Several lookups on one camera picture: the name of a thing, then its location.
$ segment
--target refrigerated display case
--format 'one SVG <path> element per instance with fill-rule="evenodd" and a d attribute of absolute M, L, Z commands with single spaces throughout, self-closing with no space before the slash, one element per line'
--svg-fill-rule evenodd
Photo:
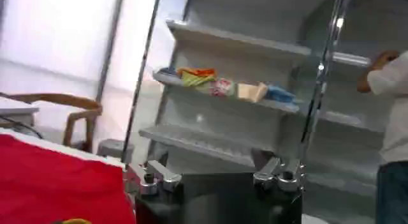
<path fill-rule="evenodd" d="M 392 100 L 360 94 L 356 83 L 378 53 L 406 49 L 407 7 L 408 0 L 188 0 L 184 18 L 166 22 L 177 43 L 169 70 L 214 68 L 217 79 L 273 85 L 295 100 L 243 100 L 238 87 L 218 96 L 162 78 L 164 66 L 156 66 L 145 75 L 163 87 L 157 117 L 129 133 L 150 139 L 147 156 L 178 173 L 255 171 L 254 149 L 299 158 L 306 213 L 373 223 Z"/>

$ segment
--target white table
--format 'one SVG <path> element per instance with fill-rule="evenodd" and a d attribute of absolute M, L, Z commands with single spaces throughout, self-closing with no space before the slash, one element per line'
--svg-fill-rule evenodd
<path fill-rule="evenodd" d="M 0 116 L 30 115 L 38 110 L 38 107 L 31 104 L 0 97 Z"/>
<path fill-rule="evenodd" d="M 42 139 L 39 139 L 33 136 L 16 133 L 12 130 L 7 130 L 4 128 L 0 128 L 0 134 L 8 134 L 8 135 L 14 136 L 18 140 L 23 141 L 25 143 L 32 144 L 32 145 L 35 145 L 35 146 L 38 146 L 44 149 L 48 149 L 51 151 L 57 151 L 59 153 L 67 154 L 69 156 L 74 156 L 74 157 L 77 157 L 83 160 L 100 161 L 100 162 L 106 163 L 107 165 L 113 165 L 113 166 L 125 169 L 125 164 L 113 158 L 105 158 L 105 157 L 97 156 L 95 154 L 91 154 L 91 153 L 87 153 L 84 151 L 80 151 L 78 149 L 55 144 L 53 142 L 48 142 L 48 141 L 45 141 L 45 140 L 42 140 Z"/>
<path fill-rule="evenodd" d="M 39 108 L 34 105 L 0 97 L 0 116 L 31 125 L 33 123 L 33 114 L 37 111 L 39 111 Z M 0 119 L 0 123 L 7 123 L 7 121 Z"/>

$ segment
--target white shirt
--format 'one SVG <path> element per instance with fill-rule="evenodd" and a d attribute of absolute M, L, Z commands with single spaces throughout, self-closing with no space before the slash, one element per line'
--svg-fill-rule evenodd
<path fill-rule="evenodd" d="M 387 162 L 408 161 L 408 52 L 367 77 L 374 94 L 394 97 L 381 155 Z"/>

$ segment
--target gray stool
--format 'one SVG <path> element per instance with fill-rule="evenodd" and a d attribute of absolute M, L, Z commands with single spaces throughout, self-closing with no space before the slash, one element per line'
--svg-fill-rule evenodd
<path fill-rule="evenodd" d="M 96 153 L 98 156 L 111 156 L 115 158 L 120 158 L 122 156 L 123 151 L 123 141 L 116 140 L 116 139 L 105 139 L 99 143 L 98 152 Z M 132 162 L 132 154 L 135 149 L 133 144 L 127 145 L 126 155 L 125 155 L 125 164 L 129 164 Z"/>

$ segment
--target wooden chair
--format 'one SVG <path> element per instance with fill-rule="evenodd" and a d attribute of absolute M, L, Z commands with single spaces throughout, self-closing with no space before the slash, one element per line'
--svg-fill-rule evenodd
<path fill-rule="evenodd" d="M 102 105 L 94 100 L 87 98 L 81 98 L 77 96 L 72 96 L 68 94 L 14 94 L 6 95 L 2 94 L 7 98 L 11 98 L 17 101 L 24 101 L 26 103 L 33 103 L 35 101 L 48 101 L 56 104 L 67 105 L 72 107 L 78 107 L 85 109 L 81 112 L 74 112 L 68 116 L 66 121 L 66 128 L 64 132 L 64 139 L 62 141 L 63 145 L 72 147 L 71 139 L 73 134 L 73 129 L 75 122 L 79 119 L 86 120 L 86 139 L 82 142 L 82 150 L 90 152 L 92 149 L 92 141 L 94 136 L 95 121 L 98 116 L 102 114 Z"/>

